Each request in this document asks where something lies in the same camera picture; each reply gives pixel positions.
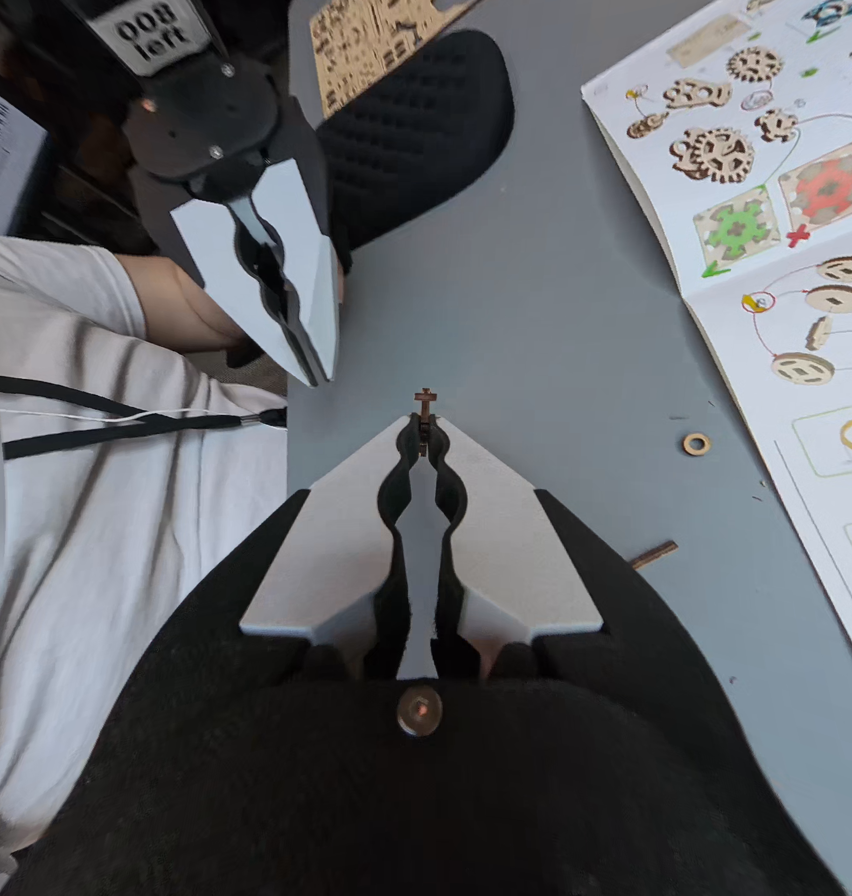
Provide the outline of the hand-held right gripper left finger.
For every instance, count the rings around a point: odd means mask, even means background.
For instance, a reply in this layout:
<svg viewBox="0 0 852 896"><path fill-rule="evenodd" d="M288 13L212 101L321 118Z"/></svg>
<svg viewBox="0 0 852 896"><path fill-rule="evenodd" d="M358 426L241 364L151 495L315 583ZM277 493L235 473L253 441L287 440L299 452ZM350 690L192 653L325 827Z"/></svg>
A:
<svg viewBox="0 0 852 896"><path fill-rule="evenodd" d="M328 645L365 678L396 678L411 628L398 520L415 464L411 414L299 492L300 509L241 631Z"/></svg>

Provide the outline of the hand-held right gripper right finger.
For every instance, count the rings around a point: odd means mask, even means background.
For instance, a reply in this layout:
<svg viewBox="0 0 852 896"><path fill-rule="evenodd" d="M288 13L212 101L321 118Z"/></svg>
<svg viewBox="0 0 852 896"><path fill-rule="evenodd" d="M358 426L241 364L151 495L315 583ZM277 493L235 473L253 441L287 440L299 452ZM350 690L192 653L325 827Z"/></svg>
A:
<svg viewBox="0 0 852 896"><path fill-rule="evenodd" d="M441 541L432 658L485 676L509 644L596 634L601 612L523 476L447 420L430 423Z"/></svg>

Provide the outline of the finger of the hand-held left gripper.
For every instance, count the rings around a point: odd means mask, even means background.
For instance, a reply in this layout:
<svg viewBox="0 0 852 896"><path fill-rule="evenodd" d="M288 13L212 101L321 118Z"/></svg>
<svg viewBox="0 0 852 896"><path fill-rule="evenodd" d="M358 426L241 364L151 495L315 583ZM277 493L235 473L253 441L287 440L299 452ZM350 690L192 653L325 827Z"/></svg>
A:
<svg viewBox="0 0 852 896"><path fill-rule="evenodd" d="M170 215L208 296L288 375L315 386L316 375L265 308L263 286L241 264L235 242L237 224L230 210L222 204L191 200L172 209Z"/></svg>
<svg viewBox="0 0 852 896"><path fill-rule="evenodd" d="M316 383L330 383L339 344L339 262L330 237L321 232L296 160L265 170L253 191L253 205L283 246L290 330Z"/></svg>

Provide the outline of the small wooden axle part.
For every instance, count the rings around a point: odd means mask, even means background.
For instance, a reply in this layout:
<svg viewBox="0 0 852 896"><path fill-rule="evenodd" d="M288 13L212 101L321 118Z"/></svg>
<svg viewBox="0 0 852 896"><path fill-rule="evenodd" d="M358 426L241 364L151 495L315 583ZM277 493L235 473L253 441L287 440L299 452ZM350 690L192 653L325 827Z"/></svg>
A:
<svg viewBox="0 0 852 896"><path fill-rule="evenodd" d="M438 395L430 387L424 387L414 395L413 399L420 405L418 414L419 455L427 457L432 438L433 405L436 403Z"/></svg>

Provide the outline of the person's left forearm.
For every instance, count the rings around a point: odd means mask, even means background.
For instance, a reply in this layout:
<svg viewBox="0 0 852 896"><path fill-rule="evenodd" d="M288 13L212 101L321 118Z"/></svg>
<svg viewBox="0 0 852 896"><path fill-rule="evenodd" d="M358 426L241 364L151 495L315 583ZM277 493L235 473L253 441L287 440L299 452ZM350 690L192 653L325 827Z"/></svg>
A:
<svg viewBox="0 0 852 896"><path fill-rule="evenodd" d="M117 254L140 302L147 340L180 354L237 350L247 334L174 261Z"/></svg>

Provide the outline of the grey desk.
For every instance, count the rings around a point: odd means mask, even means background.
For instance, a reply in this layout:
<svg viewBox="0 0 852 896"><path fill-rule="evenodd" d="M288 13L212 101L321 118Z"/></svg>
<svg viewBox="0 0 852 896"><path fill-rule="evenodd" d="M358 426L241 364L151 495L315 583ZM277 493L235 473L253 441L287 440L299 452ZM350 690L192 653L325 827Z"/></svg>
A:
<svg viewBox="0 0 852 896"><path fill-rule="evenodd" d="M289 387L308 487L437 410L646 567L776 793L852 891L852 646L580 88L705 2L480 2L505 58L499 160L354 253L335 382Z"/></svg>

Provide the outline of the black mesh wrist rest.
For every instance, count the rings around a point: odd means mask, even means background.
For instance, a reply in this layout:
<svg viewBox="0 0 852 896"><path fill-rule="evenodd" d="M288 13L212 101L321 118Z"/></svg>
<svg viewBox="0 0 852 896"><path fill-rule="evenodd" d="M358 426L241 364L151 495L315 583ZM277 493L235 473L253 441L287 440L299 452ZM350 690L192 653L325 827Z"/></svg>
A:
<svg viewBox="0 0 852 896"><path fill-rule="evenodd" d="M487 34L430 43L317 129L332 188L331 225L351 253L473 185L515 122L508 67Z"/></svg>

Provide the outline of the laser-cut wooden sheet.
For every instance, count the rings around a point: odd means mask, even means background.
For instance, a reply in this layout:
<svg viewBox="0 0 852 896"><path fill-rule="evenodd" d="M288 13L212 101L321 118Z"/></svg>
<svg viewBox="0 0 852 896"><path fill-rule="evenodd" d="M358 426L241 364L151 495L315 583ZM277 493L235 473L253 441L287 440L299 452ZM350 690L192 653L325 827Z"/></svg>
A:
<svg viewBox="0 0 852 896"><path fill-rule="evenodd" d="M476 1L333 1L309 19L325 119L363 95L468 13Z"/></svg>

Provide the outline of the person in white shirt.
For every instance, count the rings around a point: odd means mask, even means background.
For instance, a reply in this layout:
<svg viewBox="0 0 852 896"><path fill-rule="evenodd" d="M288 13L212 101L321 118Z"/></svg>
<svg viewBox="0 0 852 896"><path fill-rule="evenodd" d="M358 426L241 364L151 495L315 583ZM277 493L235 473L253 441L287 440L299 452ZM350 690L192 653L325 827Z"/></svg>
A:
<svg viewBox="0 0 852 896"><path fill-rule="evenodd" d="M147 340L100 247L0 237L0 376L112 399L124 418L283 409ZM260 423L8 460L0 569L0 889L73 789L143 652L287 496L287 432Z"/></svg>

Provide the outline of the instruction booklet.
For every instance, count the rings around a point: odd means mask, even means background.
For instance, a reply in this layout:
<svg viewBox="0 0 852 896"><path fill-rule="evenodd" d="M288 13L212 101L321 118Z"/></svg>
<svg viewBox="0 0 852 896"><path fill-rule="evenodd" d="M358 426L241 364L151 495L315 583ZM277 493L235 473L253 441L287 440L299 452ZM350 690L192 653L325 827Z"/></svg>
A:
<svg viewBox="0 0 852 896"><path fill-rule="evenodd" d="M581 92L852 645L852 1L713 2Z"/></svg>

